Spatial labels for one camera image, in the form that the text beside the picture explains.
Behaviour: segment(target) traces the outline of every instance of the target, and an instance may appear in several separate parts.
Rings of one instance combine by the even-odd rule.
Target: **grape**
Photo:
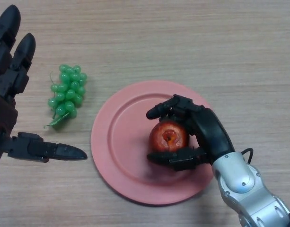
[[[86,81],[85,80],[83,80],[83,79],[80,79],[79,80],[79,85],[80,86],[84,86],[86,84]]]
[[[71,81],[79,81],[79,74],[73,73],[70,75]]]
[[[74,69],[73,69],[72,67],[68,67],[68,68],[66,69],[66,72],[67,72],[68,74],[72,74],[72,73],[74,73]]]
[[[73,81],[71,84],[70,84],[70,88],[74,91],[77,91],[79,89],[79,83],[76,82],[76,81]]]
[[[86,81],[87,80],[87,74],[82,72],[80,75],[79,75],[80,79]]]
[[[54,109],[58,105],[58,101],[55,98],[51,98],[48,100],[48,105]]]
[[[67,73],[62,72],[60,73],[60,81],[65,84],[68,84],[70,83],[70,76]]]
[[[81,105],[83,103],[83,97],[80,95],[75,95],[73,101],[76,105]]]
[[[85,94],[86,90],[84,87],[79,87],[77,90],[77,93],[81,96],[83,96]]]
[[[68,65],[60,65],[59,66],[59,70],[60,70],[60,72],[66,72],[66,69],[68,68],[69,66]]]
[[[78,115],[77,109],[74,108],[74,109],[70,112],[69,117],[70,117],[70,118],[76,118],[77,115]]]
[[[67,111],[69,111],[69,112],[72,112],[72,111],[75,109],[75,107],[74,107],[74,103],[71,102],[71,101],[67,101],[67,102],[65,103],[65,109],[66,109]]]
[[[56,108],[55,113],[56,113],[57,115],[59,115],[60,117],[62,117],[63,115],[65,115],[65,114],[66,114],[66,109],[65,109],[64,104],[59,105],[59,106]]]
[[[60,84],[58,86],[58,92],[66,92],[68,90],[68,85],[67,84]]]
[[[61,92],[56,93],[55,99],[57,101],[63,101],[65,99],[65,94],[64,93],[61,93]]]
[[[81,72],[81,68],[80,68],[79,65],[74,66],[73,69],[74,69],[74,71],[75,71],[76,73],[80,74],[80,72]]]
[[[57,84],[51,84],[50,89],[53,92],[57,92],[58,91],[58,85]]]
[[[75,91],[70,89],[66,93],[66,100],[70,100],[70,99],[74,98],[74,96],[75,96]]]

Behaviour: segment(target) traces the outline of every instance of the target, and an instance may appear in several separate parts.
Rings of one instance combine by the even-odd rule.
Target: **table surface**
[[[12,3],[0,0],[0,14]],[[18,131],[84,149],[81,162],[0,161],[0,226],[236,227],[213,180],[175,206],[136,205],[99,177],[89,138],[103,103],[134,82],[188,85],[213,106],[236,150],[253,147],[267,187],[290,207],[290,0],[21,0],[17,40],[37,42],[30,81],[17,96]],[[62,63],[89,75],[78,117],[51,120],[49,75]]]

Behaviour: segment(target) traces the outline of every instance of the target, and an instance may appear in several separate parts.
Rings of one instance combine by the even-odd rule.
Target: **black cable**
[[[247,149],[243,150],[241,153],[242,153],[242,155],[244,155],[244,154],[246,154],[248,152],[250,152],[250,156],[249,156],[249,159],[248,159],[248,164],[250,164],[251,161],[252,161],[253,152],[254,152],[253,148],[247,148]]]

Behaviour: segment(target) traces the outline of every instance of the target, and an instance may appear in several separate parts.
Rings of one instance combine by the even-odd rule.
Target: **robotic arm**
[[[199,148],[182,148],[176,153],[151,153],[148,160],[175,171],[211,164],[224,202],[239,217],[242,227],[290,227],[290,210],[264,185],[261,173],[252,166],[253,150],[236,152],[215,113],[195,105],[189,98],[173,95],[147,112],[148,119],[171,119],[195,135]],[[248,162],[243,155],[250,152]]]
[[[15,95],[23,93],[29,81],[27,75],[35,53],[35,38],[29,33],[18,44],[12,57],[10,51],[19,30],[21,15],[14,5],[0,16],[0,158],[8,157],[38,162],[57,160],[85,160],[87,155],[79,148],[44,142],[39,135],[19,132],[11,137],[18,112]]]

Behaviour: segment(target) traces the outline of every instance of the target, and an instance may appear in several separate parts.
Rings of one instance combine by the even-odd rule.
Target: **plastic grapes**
[[[62,64],[59,66],[59,84],[51,84],[54,97],[48,100],[48,106],[54,111],[53,121],[49,126],[56,125],[65,118],[76,118],[77,108],[84,100],[87,74],[79,65],[73,67]]]

